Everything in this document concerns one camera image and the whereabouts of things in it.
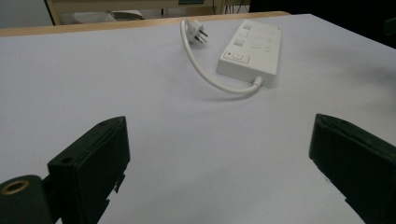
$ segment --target electrical plug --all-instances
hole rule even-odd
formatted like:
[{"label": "electrical plug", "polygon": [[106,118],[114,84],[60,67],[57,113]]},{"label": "electrical plug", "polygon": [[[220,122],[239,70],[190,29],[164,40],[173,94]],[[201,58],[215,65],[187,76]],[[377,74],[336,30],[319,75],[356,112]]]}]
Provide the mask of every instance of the electrical plug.
[{"label": "electrical plug", "polygon": [[187,39],[189,40],[189,43],[204,44],[203,41],[206,42],[206,40],[202,37],[202,35],[207,37],[207,34],[204,32],[204,26],[200,22],[198,22],[198,20],[194,20],[193,22],[186,20],[186,25],[187,25],[186,35],[187,35]]}]

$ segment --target white cable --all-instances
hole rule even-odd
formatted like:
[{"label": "white cable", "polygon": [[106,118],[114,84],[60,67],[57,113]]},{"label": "white cable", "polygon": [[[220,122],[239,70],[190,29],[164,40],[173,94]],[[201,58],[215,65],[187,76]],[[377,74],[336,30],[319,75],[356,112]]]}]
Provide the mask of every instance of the white cable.
[{"label": "white cable", "polygon": [[[223,86],[219,83],[217,83],[214,79],[212,79],[210,76],[208,76],[205,71],[201,68],[201,66],[198,64],[198,62],[196,62],[194,56],[192,55],[192,51],[190,48],[190,42],[189,39],[187,38],[187,32],[188,30],[186,30],[186,22],[187,25],[189,26],[188,28],[191,28],[191,22],[187,21],[187,20],[182,20],[180,23],[180,33],[181,33],[181,39],[184,45],[184,49],[187,52],[187,55],[189,56],[189,59],[192,63],[192,66],[194,66],[195,70],[198,72],[198,74],[204,79],[206,80],[209,84],[211,84],[212,86],[216,87],[217,89],[221,90],[221,91],[226,91],[228,93],[232,93],[232,94],[239,94],[239,95],[245,95],[245,94],[249,94],[252,93],[254,91],[256,91],[260,85],[262,84],[262,78],[261,77],[256,77],[254,79],[254,82],[252,84],[251,87],[249,88],[245,88],[245,89],[233,89],[233,88],[229,88],[226,86]],[[193,34],[194,36],[195,33],[198,33],[199,30],[192,30],[190,31],[189,35]]]}]

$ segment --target white power strip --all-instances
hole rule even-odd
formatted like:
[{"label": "white power strip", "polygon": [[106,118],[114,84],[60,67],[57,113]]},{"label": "white power strip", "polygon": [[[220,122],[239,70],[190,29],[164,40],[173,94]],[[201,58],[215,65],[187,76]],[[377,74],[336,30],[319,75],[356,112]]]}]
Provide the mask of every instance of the white power strip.
[{"label": "white power strip", "polygon": [[217,73],[252,83],[262,77],[262,86],[276,85],[281,29],[257,21],[243,20],[219,57]]}]

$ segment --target table surface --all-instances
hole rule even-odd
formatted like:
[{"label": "table surface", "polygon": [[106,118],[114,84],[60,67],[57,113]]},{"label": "table surface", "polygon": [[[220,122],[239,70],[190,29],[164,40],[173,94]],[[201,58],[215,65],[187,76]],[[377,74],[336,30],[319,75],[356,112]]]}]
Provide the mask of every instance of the table surface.
[{"label": "table surface", "polygon": [[[215,73],[242,18],[213,19],[197,61],[248,86]],[[282,29],[278,84],[242,97],[198,76],[173,22],[1,37],[0,182],[45,177],[125,116],[132,160],[99,223],[363,223],[309,160],[310,138],[321,113],[396,145],[395,49],[309,14],[252,20]]]}]

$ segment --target power cord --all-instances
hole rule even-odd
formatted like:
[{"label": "power cord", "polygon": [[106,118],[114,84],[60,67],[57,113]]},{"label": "power cord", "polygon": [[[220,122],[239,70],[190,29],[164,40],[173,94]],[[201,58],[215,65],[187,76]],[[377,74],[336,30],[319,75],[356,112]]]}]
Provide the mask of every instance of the power cord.
[{"label": "power cord", "polygon": [[245,95],[245,94],[253,93],[262,84],[261,77],[256,77],[254,79],[252,86],[245,89],[229,88],[217,83],[216,80],[212,79],[201,68],[201,66],[198,64],[198,62],[195,60],[194,56],[192,55],[192,51],[190,47],[190,44],[197,44],[197,43],[203,44],[204,42],[206,42],[206,40],[202,37],[202,35],[207,37],[207,34],[204,32],[204,26],[197,20],[193,22],[189,20],[182,20],[180,22],[180,33],[181,33],[181,40],[183,42],[184,49],[186,50],[187,55],[189,56],[192,66],[194,66],[198,74],[212,86],[216,87],[221,91],[226,91],[228,93]]}]

